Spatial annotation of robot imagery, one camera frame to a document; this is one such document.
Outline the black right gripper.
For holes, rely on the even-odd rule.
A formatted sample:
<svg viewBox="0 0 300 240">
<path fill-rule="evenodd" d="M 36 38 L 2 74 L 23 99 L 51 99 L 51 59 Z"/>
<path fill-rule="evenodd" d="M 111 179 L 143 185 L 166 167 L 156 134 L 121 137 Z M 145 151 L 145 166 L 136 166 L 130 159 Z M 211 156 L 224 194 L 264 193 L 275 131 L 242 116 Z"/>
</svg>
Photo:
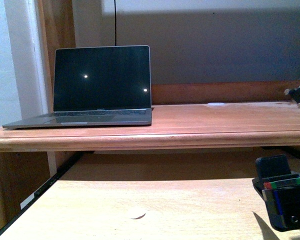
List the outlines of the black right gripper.
<svg viewBox="0 0 300 240">
<path fill-rule="evenodd" d="M 263 199 L 271 226 L 279 232 L 300 229 L 300 172 L 292 171 L 286 155 L 259 157 L 253 188 Z"/>
</svg>

